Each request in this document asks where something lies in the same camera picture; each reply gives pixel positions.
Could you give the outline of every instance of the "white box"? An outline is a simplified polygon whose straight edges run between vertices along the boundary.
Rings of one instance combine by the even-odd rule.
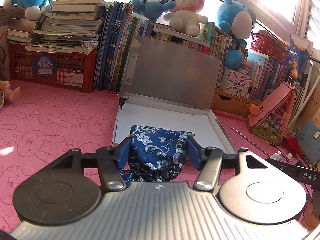
[[[118,110],[112,146],[118,145],[128,137],[133,125],[143,125],[193,132],[194,139],[202,147],[217,147],[225,153],[237,152],[230,137],[210,109],[200,110],[130,93],[124,93],[123,97],[129,99],[122,109]]]
[[[245,98],[252,83],[252,78],[235,70],[226,68],[221,83],[221,88],[224,92]]]

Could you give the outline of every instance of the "red plastic crate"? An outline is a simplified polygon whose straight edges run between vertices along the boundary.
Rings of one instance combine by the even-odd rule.
[[[9,44],[10,77],[91,93],[97,54],[34,52]]]
[[[251,49],[270,56],[280,64],[283,63],[288,54],[288,51],[278,44],[273,38],[260,33],[253,34]]]

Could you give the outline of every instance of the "box lid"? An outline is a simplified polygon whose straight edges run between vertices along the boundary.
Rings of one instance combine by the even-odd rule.
[[[181,45],[134,36],[120,96],[127,92],[209,109],[220,62]]]

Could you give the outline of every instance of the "metal screw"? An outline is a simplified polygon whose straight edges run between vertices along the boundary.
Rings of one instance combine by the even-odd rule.
[[[248,148],[247,147],[240,147],[240,152],[247,152]]]
[[[199,190],[208,190],[212,188],[212,184],[207,181],[197,181],[195,187]]]
[[[123,183],[121,183],[119,181],[109,181],[109,182],[107,182],[107,186],[110,189],[121,189],[121,188],[123,188]]]

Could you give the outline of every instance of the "black device arm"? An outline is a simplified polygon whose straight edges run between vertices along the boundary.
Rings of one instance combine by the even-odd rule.
[[[281,161],[266,159],[268,163],[275,166],[297,182],[305,183],[312,186],[312,189],[320,190],[320,172],[307,169],[304,167],[283,163]]]

